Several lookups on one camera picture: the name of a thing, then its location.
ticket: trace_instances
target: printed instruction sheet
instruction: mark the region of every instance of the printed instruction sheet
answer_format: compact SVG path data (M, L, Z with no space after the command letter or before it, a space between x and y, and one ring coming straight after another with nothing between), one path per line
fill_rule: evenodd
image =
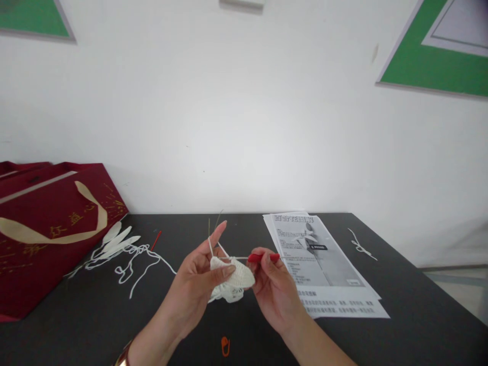
M389 318L379 295L317 216L291 212L264 220L312 318Z

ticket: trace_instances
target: crochet hook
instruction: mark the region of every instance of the crochet hook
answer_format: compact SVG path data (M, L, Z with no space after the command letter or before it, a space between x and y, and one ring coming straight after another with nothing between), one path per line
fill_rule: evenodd
M249 263L261 263L261 258L263 255L257 255L257 254L251 254L248 257L235 257L235 259L241 259L244 260L246 259ZM276 254L270 254L269 255L271 262L276 263L278 262L278 259L280 258L280 255L278 253Z

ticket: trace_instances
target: right hand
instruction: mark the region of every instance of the right hand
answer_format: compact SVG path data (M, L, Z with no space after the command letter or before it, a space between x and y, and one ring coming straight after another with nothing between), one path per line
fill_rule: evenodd
M283 336L307 313L295 282L281 259L272 263L269 255L273 251L267 248L254 248L251 253L263 255L261 263L247 263L256 278L254 295L266 320Z

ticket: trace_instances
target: floor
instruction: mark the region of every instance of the floor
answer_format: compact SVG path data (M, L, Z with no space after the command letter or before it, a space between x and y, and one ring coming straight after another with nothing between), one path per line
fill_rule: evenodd
M488 268L426 270L424 273L488 325Z

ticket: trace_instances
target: knitting needle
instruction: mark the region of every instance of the knitting needle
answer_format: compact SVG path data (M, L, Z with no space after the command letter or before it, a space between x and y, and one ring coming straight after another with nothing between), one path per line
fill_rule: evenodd
M249 263L261 263L261 258L263 255L257 255L257 254L251 254L248 257L235 257L235 259L239 260L247 260ZM280 258L280 255L278 253L276 254L270 254L269 257L271 258L271 262L276 263L278 259ZM227 257L219 257L219 259L228 259Z
M151 247L151 252L153 251L154 246L156 245L156 242L158 241L158 239L159 239L160 236L161 236L161 231L158 233L158 236L156 236L156 240L154 241L154 244Z

